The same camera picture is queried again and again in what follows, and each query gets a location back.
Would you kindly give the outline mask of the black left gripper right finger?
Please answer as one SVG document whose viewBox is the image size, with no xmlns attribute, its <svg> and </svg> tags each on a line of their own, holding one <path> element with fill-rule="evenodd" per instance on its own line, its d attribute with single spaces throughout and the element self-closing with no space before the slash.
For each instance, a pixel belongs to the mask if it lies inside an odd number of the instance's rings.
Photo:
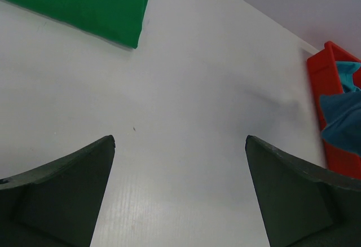
<svg viewBox="0 0 361 247">
<path fill-rule="evenodd" d="M 360 180 L 247 136 L 246 157 L 270 246 L 360 246 Z"/>
</svg>

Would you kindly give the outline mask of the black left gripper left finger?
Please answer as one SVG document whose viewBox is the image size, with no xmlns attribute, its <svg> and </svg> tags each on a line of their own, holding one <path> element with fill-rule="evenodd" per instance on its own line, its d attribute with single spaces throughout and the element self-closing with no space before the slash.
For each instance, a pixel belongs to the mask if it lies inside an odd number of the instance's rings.
<svg viewBox="0 0 361 247">
<path fill-rule="evenodd" d="M 1 246 L 90 246 L 115 148 L 108 135 L 1 179 Z"/>
</svg>

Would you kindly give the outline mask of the dark blue t-shirt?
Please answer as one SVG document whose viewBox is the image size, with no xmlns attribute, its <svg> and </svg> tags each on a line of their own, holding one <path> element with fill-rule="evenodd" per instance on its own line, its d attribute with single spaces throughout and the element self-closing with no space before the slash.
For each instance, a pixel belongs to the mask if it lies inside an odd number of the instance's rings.
<svg viewBox="0 0 361 247">
<path fill-rule="evenodd" d="M 322 138 L 336 148 L 360 156 L 360 92 L 322 95 L 320 107 L 326 121 Z"/>
</svg>

